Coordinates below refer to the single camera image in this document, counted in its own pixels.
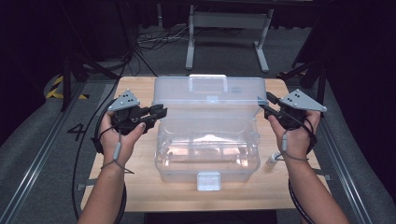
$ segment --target wire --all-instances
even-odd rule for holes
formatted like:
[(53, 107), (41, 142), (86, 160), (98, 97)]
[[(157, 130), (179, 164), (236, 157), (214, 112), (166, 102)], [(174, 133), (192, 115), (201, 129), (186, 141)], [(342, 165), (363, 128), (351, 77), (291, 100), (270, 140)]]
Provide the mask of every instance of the wire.
[(146, 66), (148, 67), (148, 69), (152, 72), (152, 74), (157, 77), (158, 75), (152, 70), (152, 68), (149, 66), (149, 64), (146, 62), (146, 60), (143, 59), (142, 56), (140, 56), (140, 54), (134, 50), (134, 52), (136, 53), (136, 55), (146, 64)]
[[(67, 22), (69, 23), (70, 27), (72, 28), (73, 33), (75, 34), (76, 38), (78, 39), (78, 42), (79, 42), (79, 44), (81, 45), (82, 49), (84, 50), (85, 54), (91, 59), (91, 61), (94, 62), (93, 57), (92, 57), (91, 54), (88, 52), (88, 50), (85, 48), (85, 45), (84, 45), (84, 43), (82, 42), (82, 39), (81, 39), (81, 37), (79, 36), (79, 34), (78, 34), (77, 30), (76, 30), (75, 25), (73, 24), (72, 20), (70, 19), (69, 15), (67, 14), (66, 9), (64, 8), (64, 4), (62, 3), (62, 1), (58, 1), (58, 3), (59, 3), (59, 5), (60, 5), (60, 7), (61, 7), (61, 9), (62, 9), (62, 12), (63, 12), (64, 15), (66, 16)], [(131, 57), (127, 57), (127, 55), (129, 55), (129, 54), (131, 54), (131, 52), (127, 52), (127, 53), (122, 57), (122, 59), (120, 60), (121, 63), (116, 64), (116, 65), (113, 65), (113, 66), (110, 66), (110, 67), (107, 67), (106, 69), (109, 70), (109, 71), (113, 71), (113, 70), (116, 70), (116, 69), (119, 69), (119, 68), (123, 67), (126, 63), (128, 63), (129, 61), (131, 61)], [(96, 69), (94, 69), (94, 68), (86, 68), (86, 67), (84, 67), (84, 69), (87, 70), (87, 71), (89, 71), (89, 72), (92, 72), (92, 73), (93, 73), (93, 72), (100, 72), (100, 71), (98, 71), (98, 70), (96, 70)]]
[[(120, 72), (120, 77), (122, 77), (122, 73), (125, 69), (125, 66), (122, 68), (121, 72)], [(73, 201), (73, 209), (74, 209), (74, 213), (76, 216), (76, 219), (79, 219), (79, 214), (78, 214), (78, 210), (77, 210), (77, 206), (76, 206), (76, 193), (75, 193), (75, 185), (76, 185), (76, 172), (77, 172), (77, 165), (78, 165), (78, 158), (79, 158), (79, 153), (82, 149), (82, 143), (84, 142), (85, 139), (85, 134), (87, 133), (88, 129), (91, 126), (91, 123), (93, 121), (94, 116), (98, 113), (99, 109), (103, 106), (103, 104), (105, 103), (105, 101), (108, 99), (108, 97), (111, 95), (111, 93), (114, 91), (114, 89), (116, 88), (117, 84), (119, 83), (119, 80), (117, 79), (113, 85), (113, 87), (111, 88), (109, 94), (106, 96), (105, 100), (98, 106), (98, 108), (95, 110), (95, 112), (92, 114), (90, 120), (88, 121), (87, 127), (85, 128), (85, 131), (82, 134), (81, 140), (79, 142), (79, 146), (78, 146), (78, 151), (77, 151), (77, 155), (76, 155), (76, 159), (75, 159), (75, 164), (74, 164), (74, 168), (73, 168), (73, 178), (72, 178), (72, 201)]]
[[(181, 30), (174, 31), (172, 32), (171, 30), (168, 30), (167, 32), (165, 31), (157, 31), (160, 32), (158, 35), (154, 36), (152, 33), (143, 33), (138, 35), (137, 40), (138, 44), (140, 44), (139, 49), (140, 50), (155, 50), (155, 49), (160, 49), (166, 44), (169, 43), (175, 43), (180, 39), (183, 40), (188, 40), (186, 38), (183, 38), (183, 36), (187, 33), (189, 26), (184, 27)], [(151, 44), (150, 46), (141, 46), (142, 44)]]

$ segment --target wooden table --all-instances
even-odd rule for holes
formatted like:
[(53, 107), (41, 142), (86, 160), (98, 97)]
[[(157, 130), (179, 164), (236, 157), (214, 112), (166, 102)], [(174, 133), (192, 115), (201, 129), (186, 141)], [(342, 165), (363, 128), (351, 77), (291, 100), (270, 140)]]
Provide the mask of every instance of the wooden table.
[[(115, 96), (126, 89), (140, 100), (141, 106), (151, 106), (155, 77), (123, 77)], [(283, 80), (265, 79), (266, 89), (276, 96), (289, 92)], [(134, 147), (134, 154), (126, 168), (134, 175), (125, 175), (127, 204), (125, 212), (171, 212), (171, 211), (226, 211), (288, 209), (294, 204), (288, 190), (288, 172), (283, 161), (272, 169), (265, 162), (277, 151), (276, 138), (268, 120), (261, 112), (257, 115), (257, 128), (261, 135), (259, 153), (262, 165), (247, 182), (221, 183), (220, 191), (198, 191), (196, 183), (165, 183), (154, 165), (159, 121), (153, 129), (142, 135)], [(320, 169), (315, 153), (308, 158), (313, 168)], [(90, 179), (100, 173), (103, 155), (97, 154), (93, 163)], [(84, 207), (92, 187), (87, 187), (81, 202)]]

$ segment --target clear plastic container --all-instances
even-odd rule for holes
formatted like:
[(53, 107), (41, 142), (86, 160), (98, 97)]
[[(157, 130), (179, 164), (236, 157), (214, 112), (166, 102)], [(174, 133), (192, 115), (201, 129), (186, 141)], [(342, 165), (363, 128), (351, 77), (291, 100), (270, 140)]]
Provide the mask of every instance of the clear plastic container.
[(219, 173), (221, 182), (247, 181), (260, 167), (259, 77), (158, 77), (153, 104), (168, 108), (161, 120), (155, 165), (165, 182), (196, 182)]

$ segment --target finger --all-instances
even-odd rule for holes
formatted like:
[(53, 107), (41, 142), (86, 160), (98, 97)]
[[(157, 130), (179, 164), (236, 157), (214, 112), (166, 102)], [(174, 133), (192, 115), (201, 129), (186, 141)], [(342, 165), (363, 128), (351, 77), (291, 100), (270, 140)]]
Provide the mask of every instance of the finger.
[(308, 119), (312, 126), (314, 127), (314, 133), (317, 130), (319, 121), (320, 121), (320, 112), (318, 111), (312, 111), (312, 110), (307, 110), (306, 111), (306, 119)]
[(107, 130), (112, 127), (111, 117), (107, 113), (105, 113), (105, 115), (103, 116), (100, 126), (101, 126), (102, 131)]
[(268, 117), (268, 120), (270, 121), (271, 128), (274, 130), (275, 135), (277, 137), (282, 136), (286, 130), (280, 125), (279, 121), (272, 115)]
[(144, 122), (139, 123), (130, 133), (128, 133), (126, 136), (129, 140), (132, 142), (136, 142), (140, 136), (142, 136), (143, 132), (146, 129), (146, 124)]

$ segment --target metal stand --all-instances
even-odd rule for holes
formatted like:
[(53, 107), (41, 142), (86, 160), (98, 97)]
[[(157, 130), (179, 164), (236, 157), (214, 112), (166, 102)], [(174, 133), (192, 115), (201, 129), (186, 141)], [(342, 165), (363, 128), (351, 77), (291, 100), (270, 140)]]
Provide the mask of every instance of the metal stand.
[(187, 49), (186, 69), (191, 70), (194, 59), (194, 27), (227, 27), (243, 29), (261, 29), (262, 35), (259, 41), (254, 42), (257, 57), (264, 73), (269, 71), (265, 60), (262, 46), (267, 36), (271, 23), (273, 10), (268, 10), (267, 14), (241, 14), (241, 13), (215, 13), (196, 12), (195, 7), (190, 7), (189, 17), (189, 46)]

